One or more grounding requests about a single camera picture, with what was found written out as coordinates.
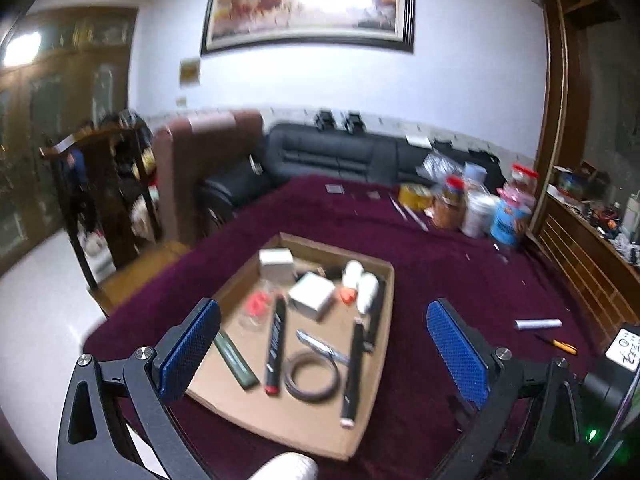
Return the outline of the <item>left white gloved hand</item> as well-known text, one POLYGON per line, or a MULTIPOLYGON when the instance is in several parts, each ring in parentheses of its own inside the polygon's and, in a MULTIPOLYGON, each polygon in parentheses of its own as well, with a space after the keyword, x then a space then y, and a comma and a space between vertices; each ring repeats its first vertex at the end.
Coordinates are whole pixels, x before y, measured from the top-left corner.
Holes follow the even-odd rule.
POLYGON ((250 480, 316 480, 318 473, 318 464, 312 458, 287 452, 268 460, 250 476, 250 480))

